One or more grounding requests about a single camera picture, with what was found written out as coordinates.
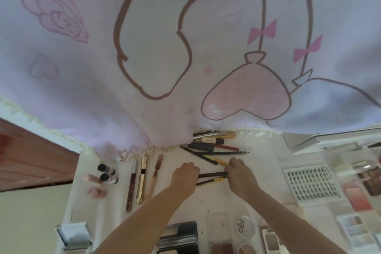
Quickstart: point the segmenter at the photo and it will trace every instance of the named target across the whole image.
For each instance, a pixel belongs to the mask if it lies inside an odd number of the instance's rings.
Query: brown eyeshadow palette
[[[363,181],[362,183],[368,190],[369,195],[378,196],[381,194],[381,169],[379,167],[357,175],[361,179],[366,179],[366,181]]]

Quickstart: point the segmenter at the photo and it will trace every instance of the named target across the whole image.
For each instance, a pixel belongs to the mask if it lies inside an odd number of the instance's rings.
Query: cartoon print blanket
[[[381,122],[381,0],[2,0],[0,93],[101,155]]]

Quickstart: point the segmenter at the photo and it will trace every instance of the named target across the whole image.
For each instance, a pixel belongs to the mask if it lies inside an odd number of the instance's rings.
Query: gold makeup brush
[[[159,157],[157,158],[157,162],[156,162],[156,166],[155,166],[155,172],[154,172],[151,180],[149,181],[148,192],[144,198],[145,201],[148,201],[152,197],[152,194],[154,193],[154,188],[155,188],[156,179],[157,179],[157,171],[160,169],[163,158],[164,158],[164,156],[162,154],[160,154]]]
[[[144,178],[145,178],[145,168],[147,167],[147,155],[143,155],[142,163],[140,166],[140,176],[139,176],[139,184],[138,184],[138,193],[136,195],[136,203],[140,204],[143,202],[144,197]]]

